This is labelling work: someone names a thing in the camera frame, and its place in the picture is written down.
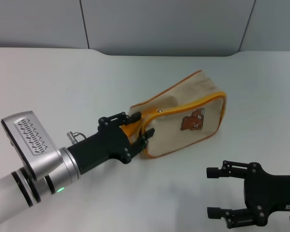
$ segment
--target metal connector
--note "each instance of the metal connector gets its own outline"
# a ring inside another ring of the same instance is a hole
[[[67,136],[68,136],[69,140],[71,141],[71,143],[73,145],[76,144],[76,143],[78,143],[77,139],[75,138],[78,135],[82,135],[84,137],[84,139],[86,139],[86,136],[83,133],[80,133],[80,132],[72,133],[71,131],[69,131],[67,133]]]

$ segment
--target orange trim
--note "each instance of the orange trim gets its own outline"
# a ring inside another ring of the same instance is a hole
[[[223,98],[224,102],[225,102],[226,97],[227,97],[227,95],[224,92],[217,92],[217,93],[213,93],[211,95],[208,95],[208,96],[206,96],[203,99],[188,103],[186,105],[182,105],[182,106],[180,106],[181,109],[164,111],[162,113],[156,113],[155,115],[153,115],[152,117],[148,118],[147,121],[144,122],[144,124],[142,125],[142,133],[145,132],[145,129],[146,129],[149,121],[151,121],[151,120],[153,120],[153,119],[155,119],[157,117],[165,116],[165,115],[171,115],[171,114],[174,114],[174,113],[180,113],[180,112],[185,112],[185,111],[188,111],[188,110],[192,110],[194,108],[203,106],[203,105],[207,104],[208,102],[211,102],[211,101],[213,101],[215,99],[218,99],[218,98]],[[224,105],[222,106],[221,114],[222,115],[224,114]]]
[[[147,110],[144,110],[142,112],[142,116],[141,116],[141,119],[135,123],[132,123],[132,124],[129,124],[129,125],[123,125],[121,126],[121,129],[124,131],[124,133],[127,135],[128,138],[130,138],[132,135],[134,135],[137,131],[137,133],[139,133],[140,131],[140,128],[142,127],[142,123],[144,121],[144,119],[150,115],[150,114],[153,114],[153,113],[156,113],[157,110],[156,109],[153,109],[153,108],[150,108],[150,109],[147,109]]]
[[[198,142],[203,141],[203,140],[205,140],[205,139],[208,139],[208,138],[212,137],[212,136],[213,136],[213,135],[218,131],[218,129],[219,129],[219,127],[220,127],[220,124],[221,124],[221,121],[222,121],[222,118],[223,118],[224,113],[225,113],[225,108],[226,108],[226,96],[217,96],[217,97],[214,97],[214,98],[212,98],[212,99],[210,99],[210,100],[207,100],[207,101],[203,102],[202,104],[195,105],[195,106],[193,106],[193,107],[190,107],[190,108],[186,108],[186,109],[183,109],[183,110],[179,110],[179,111],[177,111],[177,113],[180,113],[180,112],[188,111],[188,110],[191,110],[191,109],[194,109],[194,108],[198,108],[198,107],[200,107],[200,106],[203,106],[203,105],[205,105],[205,104],[211,102],[212,100],[219,99],[219,98],[222,98],[222,99],[223,99],[223,105],[222,105],[222,109],[221,109],[221,116],[220,116],[220,121],[219,121],[219,124],[218,124],[217,130],[216,130],[213,134],[211,134],[211,135],[209,135],[209,136],[207,136],[207,137],[205,137],[205,138],[203,138],[203,139],[200,139],[200,140],[198,140],[198,141],[196,141],[196,142],[194,142],[194,143],[191,143],[191,144],[189,144],[189,145],[187,145],[187,146],[190,146],[190,145],[192,145],[192,144],[195,144],[195,143],[198,143]],[[173,113],[174,113],[174,112],[165,112],[164,115],[170,115],[170,114],[173,114]],[[155,119],[155,118],[157,118],[157,117],[159,117],[159,116],[161,116],[161,115],[155,115],[155,116],[153,116],[153,117],[151,118],[151,120],[153,120],[153,119]],[[145,124],[143,125],[143,128],[142,128],[142,131],[147,127],[147,125],[149,124],[149,122],[150,122],[151,120],[148,120],[147,122],[145,122]],[[161,156],[168,155],[168,154],[173,153],[173,152],[175,152],[175,151],[178,151],[178,150],[180,150],[180,149],[177,149],[177,150],[174,150],[174,151],[171,151],[171,152],[168,152],[168,153],[162,154],[162,155],[160,155],[160,156],[152,156],[152,155],[150,155],[150,154],[148,153],[148,151],[147,151],[147,148],[144,150],[144,152],[145,152],[145,154],[146,154],[149,158],[155,159],[155,158],[159,158],[159,157],[161,157]]]
[[[130,109],[133,108],[133,107],[136,107],[136,106],[144,105],[144,104],[146,104],[146,103],[148,103],[148,102],[154,100],[155,98],[159,97],[161,94],[163,94],[163,93],[169,91],[171,88],[174,88],[175,86],[179,85],[179,84],[182,83],[183,81],[186,81],[188,78],[192,77],[194,74],[197,74],[197,73],[199,73],[199,72],[201,72],[201,71],[202,71],[202,70],[198,70],[198,71],[194,72],[194,73],[191,74],[190,76],[187,76],[185,79],[183,79],[183,80],[181,80],[180,82],[176,83],[175,85],[169,87],[168,89],[166,89],[165,91],[163,91],[163,92],[161,92],[160,94],[156,95],[155,97],[153,97],[153,98],[151,98],[151,99],[149,99],[149,100],[147,100],[147,101],[145,101],[145,102],[142,102],[142,103],[139,103],[139,104],[133,105],[133,106],[130,107]]]

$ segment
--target gray wall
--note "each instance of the gray wall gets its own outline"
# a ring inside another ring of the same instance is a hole
[[[77,0],[0,0],[0,47],[88,48]]]
[[[290,0],[257,0],[241,50],[290,51]]]
[[[290,51],[290,0],[0,0],[1,46],[139,56]]]
[[[229,56],[254,0],[82,0],[90,48],[111,55]]]

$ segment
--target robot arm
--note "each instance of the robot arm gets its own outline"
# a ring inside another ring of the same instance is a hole
[[[290,211],[290,175],[271,175],[259,163],[224,161],[222,168],[207,168],[207,178],[236,177],[244,179],[247,209],[207,208],[208,218],[225,218],[227,228],[265,226],[275,211]]]
[[[140,119],[140,112],[102,117],[96,134],[78,142],[75,134],[68,133],[73,145],[57,149],[32,111],[4,118],[3,128],[24,167],[0,179],[0,224],[109,159],[131,162],[155,130],[149,129],[131,144],[121,126]]]

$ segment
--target wall seam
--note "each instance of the wall seam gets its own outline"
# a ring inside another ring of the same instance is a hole
[[[249,15],[249,18],[248,18],[248,21],[247,21],[246,27],[245,27],[245,31],[244,31],[244,34],[243,34],[243,37],[242,37],[242,40],[241,40],[241,43],[240,43],[240,47],[238,48],[238,52],[241,51],[241,48],[242,48],[242,45],[243,45],[243,41],[244,41],[244,38],[245,38],[245,36],[246,36],[247,29],[248,29],[248,25],[249,25],[249,23],[250,23],[250,19],[251,19],[251,16],[252,16],[252,12],[253,12],[253,10],[255,9],[256,1],[257,1],[257,0],[254,0],[254,2],[253,2],[252,8],[251,8],[251,12],[250,12],[250,15]]]
[[[89,47],[89,40],[88,40],[88,35],[87,35],[87,29],[86,29],[86,23],[85,23],[85,17],[84,17],[84,12],[83,12],[83,6],[82,6],[82,0],[79,0],[79,5],[81,7],[81,12],[82,12],[82,18],[83,18],[83,24],[84,24],[84,30],[85,30],[85,35],[86,35],[86,41],[87,41],[87,47]]]

